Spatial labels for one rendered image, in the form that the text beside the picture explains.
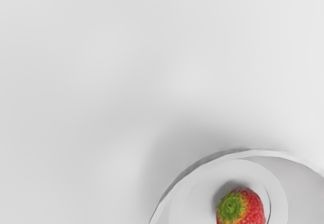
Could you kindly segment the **white plate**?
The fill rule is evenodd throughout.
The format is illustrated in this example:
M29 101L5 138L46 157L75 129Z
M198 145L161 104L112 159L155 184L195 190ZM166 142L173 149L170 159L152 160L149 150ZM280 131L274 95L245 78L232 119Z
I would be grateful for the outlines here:
M324 170L287 152L237 149L185 169L162 195L149 224L216 224L230 190L250 188L266 224L324 224Z

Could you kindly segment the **red strawberry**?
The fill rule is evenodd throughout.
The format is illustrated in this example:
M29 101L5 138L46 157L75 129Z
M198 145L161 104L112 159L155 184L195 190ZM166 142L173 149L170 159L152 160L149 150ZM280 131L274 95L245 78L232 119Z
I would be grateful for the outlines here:
M215 209L217 224L266 224L263 203L249 188L228 191Z

